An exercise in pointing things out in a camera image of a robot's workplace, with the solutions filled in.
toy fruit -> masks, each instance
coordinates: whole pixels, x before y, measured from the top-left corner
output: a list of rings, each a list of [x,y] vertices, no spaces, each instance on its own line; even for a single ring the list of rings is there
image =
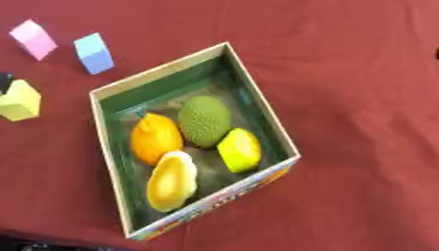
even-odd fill
[[[187,140],[209,148],[231,130],[231,114],[220,100],[196,96],[184,103],[179,111],[178,125]]]
[[[164,154],[183,148],[177,125],[162,115],[147,113],[131,131],[131,150],[140,160],[156,165]]]
[[[157,211],[168,212],[181,207],[197,189],[197,168],[185,152],[164,155],[147,185],[148,202]]]
[[[251,170],[261,160],[261,144],[248,130],[235,128],[218,145],[218,150],[232,173]]]

pink cube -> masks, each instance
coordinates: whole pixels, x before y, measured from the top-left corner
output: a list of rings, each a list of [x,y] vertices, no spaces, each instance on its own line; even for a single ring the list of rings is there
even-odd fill
[[[17,26],[10,34],[38,61],[57,48],[47,32],[32,20]]]

blue cube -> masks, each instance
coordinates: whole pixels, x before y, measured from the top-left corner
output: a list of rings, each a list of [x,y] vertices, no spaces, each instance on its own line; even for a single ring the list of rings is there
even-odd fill
[[[112,68],[112,55],[99,33],[93,33],[74,42],[79,60],[92,75],[97,75]]]

lemon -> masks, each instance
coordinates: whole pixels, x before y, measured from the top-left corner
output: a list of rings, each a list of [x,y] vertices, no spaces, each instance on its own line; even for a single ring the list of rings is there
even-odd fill
[[[250,131],[235,128],[218,145],[219,153],[232,173],[254,169],[261,161],[261,144]]]

dark object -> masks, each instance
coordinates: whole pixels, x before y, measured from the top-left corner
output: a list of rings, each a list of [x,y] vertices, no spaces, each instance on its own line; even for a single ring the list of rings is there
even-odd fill
[[[0,94],[6,94],[14,81],[14,76],[11,74],[0,73]]]

